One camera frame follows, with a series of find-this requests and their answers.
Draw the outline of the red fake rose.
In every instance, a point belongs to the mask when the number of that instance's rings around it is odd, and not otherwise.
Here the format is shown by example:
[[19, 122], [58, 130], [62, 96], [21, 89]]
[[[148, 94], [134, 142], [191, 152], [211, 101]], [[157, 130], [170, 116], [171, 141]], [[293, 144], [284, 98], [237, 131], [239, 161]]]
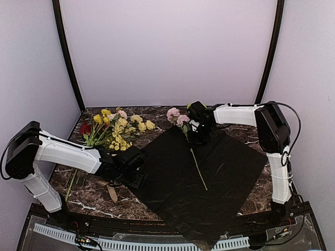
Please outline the red fake rose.
[[87, 123], [83, 123], [80, 127], [80, 135], [84, 136], [84, 135], [88, 135], [90, 136], [92, 132], [92, 127]]

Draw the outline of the pink fake flower stem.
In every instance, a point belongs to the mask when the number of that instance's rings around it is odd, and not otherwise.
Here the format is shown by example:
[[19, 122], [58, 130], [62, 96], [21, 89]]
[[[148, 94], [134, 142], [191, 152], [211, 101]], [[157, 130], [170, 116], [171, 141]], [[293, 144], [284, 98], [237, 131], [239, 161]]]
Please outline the pink fake flower stem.
[[128, 115], [127, 113], [124, 111], [123, 108], [121, 107], [117, 107], [116, 108], [116, 112], [115, 113], [111, 113], [110, 115], [107, 116], [107, 118], [110, 120], [110, 121], [116, 121], [120, 118], [123, 118], [125, 120], [128, 119]]
[[[173, 108], [170, 108], [167, 113], [166, 113], [166, 117], [167, 117], [167, 120], [174, 126], [177, 126], [182, 132], [183, 134], [185, 135], [188, 143], [190, 144], [191, 143], [191, 137], [188, 135], [189, 132], [191, 132], [191, 126], [189, 125], [190, 123], [190, 118], [187, 116], [187, 115], [183, 115], [181, 114], [180, 110], [173, 107]], [[202, 181], [202, 184], [205, 188], [205, 190], [207, 191], [208, 188], [207, 188], [207, 185], [203, 179], [203, 176], [201, 174], [201, 171], [200, 171], [200, 168], [199, 168], [199, 165], [198, 165], [198, 162], [197, 162], [197, 159], [196, 159], [196, 156], [195, 156], [195, 153], [194, 153], [194, 150], [193, 148], [190, 146], [189, 147], [189, 150], [192, 154], [192, 157], [193, 157], [193, 160], [194, 160], [194, 163], [195, 163], [195, 167], [197, 169], [197, 172], [199, 174], [199, 177]]]

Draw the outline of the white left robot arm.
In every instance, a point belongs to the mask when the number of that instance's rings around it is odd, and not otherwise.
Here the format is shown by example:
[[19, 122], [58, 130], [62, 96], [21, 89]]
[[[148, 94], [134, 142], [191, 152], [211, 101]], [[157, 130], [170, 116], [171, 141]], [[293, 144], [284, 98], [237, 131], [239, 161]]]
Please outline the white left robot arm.
[[141, 171], [146, 155], [135, 146], [123, 152], [84, 146], [42, 130], [37, 121], [29, 122], [9, 140], [1, 155], [2, 178], [24, 184], [63, 228], [72, 226], [74, 217], [67, 212], [64, 199], [39, 169], [40, 162], [73, 167], [114, 186], [124, 184], [135, 189], [141, 188], [147, 177]]

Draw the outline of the black wrapping paper sheet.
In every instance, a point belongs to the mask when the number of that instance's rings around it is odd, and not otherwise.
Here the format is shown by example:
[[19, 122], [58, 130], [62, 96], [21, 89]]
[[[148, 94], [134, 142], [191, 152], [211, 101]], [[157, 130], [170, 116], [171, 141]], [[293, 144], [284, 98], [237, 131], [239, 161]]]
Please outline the black wrapping paper sheet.
[[132, 193], [203, 250], [227, 232], [267, 163], [264, 154], [224, 132], [206, 145], [190, 146], [177, 127], [144, 151], [147, 178]]

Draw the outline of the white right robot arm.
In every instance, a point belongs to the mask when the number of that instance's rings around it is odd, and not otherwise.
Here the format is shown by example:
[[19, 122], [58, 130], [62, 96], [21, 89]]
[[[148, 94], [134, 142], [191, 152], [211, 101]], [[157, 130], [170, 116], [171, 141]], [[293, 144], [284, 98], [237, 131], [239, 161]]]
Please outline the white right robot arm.
[[223, 104], [207, 107], [200, 101], [187, 106], [190, 130], [187, 133], [192, 144], [205, 144], [219, 124], [239, 124], [257, 128], [259, 144], [268, 157], [272, 175], [272, 201], [287, 204], [292, 193], [292, 178], [288, 166], [291, 129], [275, 102], [264, 105]]

